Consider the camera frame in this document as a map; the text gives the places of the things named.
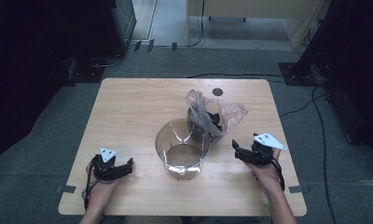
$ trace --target gray carpet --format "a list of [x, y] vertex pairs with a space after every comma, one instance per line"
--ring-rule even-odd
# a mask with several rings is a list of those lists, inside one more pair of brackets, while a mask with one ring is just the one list
[[[278, 62], [296, 62], [302, 52], [236, 49], [146, 47], [133, 51], [106, 77], [265, 78], [279, 111], [285, 114], [311, 99], [312, 87], [288, 87], [280, 77], [240, 77], [238, 74], [279, 75]], [[62, 216], [58, 205], [100, 84], [63, 87], [42, 113], [31, 133], [0, 156], [0, 223], [77, 223], [81, 216]], [[320, 88], [315, 93], [325, 93]], [[325, 97], [316, 100], [325, 124], [329, 197], [338, 223], [373, 223], [373, 149], [351, 146], [338, 114]], [[307, 215], [299, 223], [331, 223], [325, 198], [323, 136], [313, 104], [281, 118], [288, 146], [303, 188]]]

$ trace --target floor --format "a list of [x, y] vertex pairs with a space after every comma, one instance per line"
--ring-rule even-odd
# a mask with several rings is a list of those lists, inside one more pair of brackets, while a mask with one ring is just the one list
[[132, 0], [137, 24], [132, 42], [154, 46], [185, 47], [198, 43], [203, 24], [203, 39], [197, 48], [208, 49], [267, 49], [294, 50], [288, 41], [280, 20], [246, 18], [189, 17], [187, 43], [186, 0]]

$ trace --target clear plastic bag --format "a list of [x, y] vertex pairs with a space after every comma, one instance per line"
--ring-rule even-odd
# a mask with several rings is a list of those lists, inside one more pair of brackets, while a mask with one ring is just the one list
[[229, 133], [248, 112], [242, 104], [208, 99], [195, 90], [187, 93], [186, 103], [189, 105], [187, 117], [209, 133], [210, 142]]

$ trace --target wooden table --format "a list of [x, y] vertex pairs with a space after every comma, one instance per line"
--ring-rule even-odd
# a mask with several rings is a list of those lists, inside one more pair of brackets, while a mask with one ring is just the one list
[[[224, 94], [214, 96], [220, 88]], [[171, 179], [155, 150], [159, 129], [187, 116], [186, 95], [197, 90], [208, 98], [244, 104], [249, 111], [229, 134], [211, 144], [200, 174], [187, 182]], [[231, 140], [249, 148], [253, 133], [269, 132], [286, 147], [276, 105], [266, 80], [107, 78], [103, 81], [59, 205], [63, 215], [82, 215], [85, 167], [100, 147], [117, 151], [116, 166], [133, 157], [133, 173], [123, 177], [105, 213], [122, 216], [268, 216], [267, 200], [250, 170], [234, 158]], [[296, 216], [306, 214], [290, 150], [279, 160], [285, 195]]]
[[[204, 16], [281, 19], [293, 49], [299, 48], [314, 20], [323, 19], [329, 0], [204, 0]], [[201, 16], [203, 0], [187, 0], [186, 43], [189, 17]]]

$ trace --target white tag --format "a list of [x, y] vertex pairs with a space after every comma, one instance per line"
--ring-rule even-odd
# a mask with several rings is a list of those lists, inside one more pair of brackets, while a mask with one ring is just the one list
[[277, 139], [275, 139], [273, 136], [271, 136], [270, 133], [263, 133], [263, 134], [260, 134], [260, 135], [257, 135], [257, 136], [254, 136], [254, 139], [266, 146], [266, 147], [274, 147], [274, 148], [278, 148], [278, 149], [281, 149], [281, 150], [285, 150], [286, 147], [283, 146], [283, 144], [281, 144], [279, 141], [277, 141]]
[[113, 158], [117, 153], [114, 150], [110, 150], [104, 147], [100, 147], [100, 153], [102, 154], [102, 158], [104, 162], [108, 162]]

